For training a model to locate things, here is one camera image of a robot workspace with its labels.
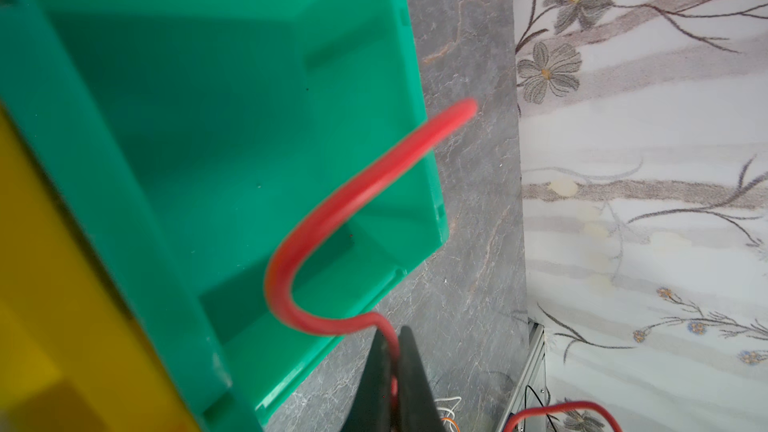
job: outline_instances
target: yellow container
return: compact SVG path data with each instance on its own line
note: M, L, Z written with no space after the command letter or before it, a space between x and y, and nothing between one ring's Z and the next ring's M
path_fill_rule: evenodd
M59 204L0 109L0 430L198 430Z

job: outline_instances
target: marble tabletop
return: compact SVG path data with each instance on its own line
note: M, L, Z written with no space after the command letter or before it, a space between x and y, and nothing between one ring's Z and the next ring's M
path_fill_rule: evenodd
M376 307L416 335L462 432L493 430L528 354L512 0L408 0L427 113L474 96L478 117L436 149L450 238ZM267 432L337 432L373 331L345 338Z

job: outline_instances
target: wallpaper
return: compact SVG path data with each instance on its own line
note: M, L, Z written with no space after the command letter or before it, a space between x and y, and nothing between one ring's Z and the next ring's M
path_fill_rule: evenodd
M768 430L768 0L514 0L514 22L550 401Z

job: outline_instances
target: green plastic bin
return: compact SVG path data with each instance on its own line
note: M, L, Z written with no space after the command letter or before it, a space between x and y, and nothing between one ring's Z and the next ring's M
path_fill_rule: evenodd
M426 120L406 0L4 1L21 134L201 427L257 430L340 340L267 311L270 254ZM312 256L296 301L370 310L447 236L430 154Z

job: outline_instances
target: red tube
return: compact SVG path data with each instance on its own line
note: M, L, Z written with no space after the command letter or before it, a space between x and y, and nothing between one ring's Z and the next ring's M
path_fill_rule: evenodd
M411 132L393 148L326 198L283 239L266 266L264 295L270 310L285 325L313 335L343 335L373 325L384 334L392 360L400 347L397 333L381 314L329 319L300 309L291 285L304 261L355 212L424 157L437 142L470 120L477 111L474 99L464 99Z
M504 426L504 432L513 432L514 426L520 424L527 418L539 417L547 414L557 414L560 412L566 412L569 410L594 410L605 418L613 428L614 432L622 432L619 422L616 421L614 416L610 415L603 406L596 404L595 402L588 402L586 400L580 400L576 402L565 402L564 404L550 405L547 407L537 407L531 409L520 410L513 415Z

